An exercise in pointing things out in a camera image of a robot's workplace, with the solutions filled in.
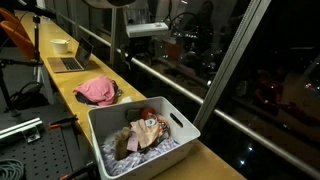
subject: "pink cloth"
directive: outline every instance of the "pink cloth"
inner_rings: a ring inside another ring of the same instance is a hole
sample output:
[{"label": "pink cloth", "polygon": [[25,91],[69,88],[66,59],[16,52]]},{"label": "pink cloth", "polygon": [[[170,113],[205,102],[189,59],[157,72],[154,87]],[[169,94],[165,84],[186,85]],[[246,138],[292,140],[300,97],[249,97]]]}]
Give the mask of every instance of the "pink cloth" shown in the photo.
[{"label": "pink cloth", "polygon": [[113,81],[105,75],[99,75],[74,89],[80,92],[91,102],[98,103],[99,106],[107,106],[113,103],[115,92]]}]

